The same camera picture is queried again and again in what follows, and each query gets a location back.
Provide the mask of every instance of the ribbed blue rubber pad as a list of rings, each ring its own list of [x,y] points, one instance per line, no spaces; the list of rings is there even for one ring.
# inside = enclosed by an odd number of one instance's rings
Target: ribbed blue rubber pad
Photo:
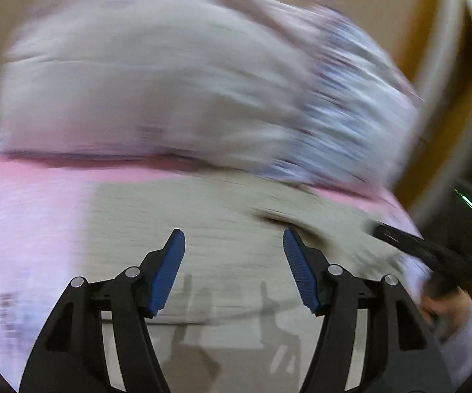
[[[165,307],[167,299],[176,279],[179,265],[182,263],[185,254],[185,235],[179,232],[169,244],[167,254],[158,272],[152,281],[152,290],[147,309],[156,316],[158,311]]]
[[[320,306],[316,295],[316,279],[309,269],[302,249],[289,229],[283,233],[283,250],[303,304],[310,309],[311,313],[315,313]]]

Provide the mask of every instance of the pink mat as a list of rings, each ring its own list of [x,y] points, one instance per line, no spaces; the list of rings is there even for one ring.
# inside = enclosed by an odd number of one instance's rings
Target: pink mat
[[[101,182],[150,181],[196,168],[189,161],[169,159],[88,163],[0,157],[0,372],[15,389],[46,317],[78,275],[73,256],[93,189]],[[376,200],[320,193],[418,233],[390,192]],[[426,269],[409,259],[406,276],[418,292]]]

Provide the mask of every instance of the pillow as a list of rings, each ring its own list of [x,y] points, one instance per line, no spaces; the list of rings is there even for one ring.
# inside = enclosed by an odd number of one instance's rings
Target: pillow
[[[372,195],[391,187],[411,150],[421,100],[361,28],[319,7],[318,69],[293,149],[262,175]]]
[[[220,0],[38,0],[0,72],[3,151],[259,168],[286,152],[307,62]]]

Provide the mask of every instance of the green led light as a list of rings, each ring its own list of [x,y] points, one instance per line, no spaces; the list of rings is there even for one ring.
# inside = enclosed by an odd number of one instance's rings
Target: green led light
[[[462,199],[472,208],[472,202],[462,195]]]

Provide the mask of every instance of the metal screw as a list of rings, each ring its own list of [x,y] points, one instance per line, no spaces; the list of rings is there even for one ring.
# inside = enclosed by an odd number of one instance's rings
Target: metal screw
[[[333,274],[334,276],[340,276],[344,272],[342,266],[339,265],[330,265],[327,270],[330,274]]]
[[[398,285],[398,278],[395,277],[394,275],[391,275],[391,274],[388,274],[385,278],[384,278],[384,281],[385,283],[389,284],[390,286],[395,286],[395,285]]]
[[[77,278],[74,278],[73,280],[70,281],[70,286],[73,288],[79,288],[84,283],[85,283],[85,280],[81,276],[78,276]]]
[[[125,270],[125,276],[127,278],[135,278],[140,274],[140,268],[137,266],[129,267],[127,270]]]

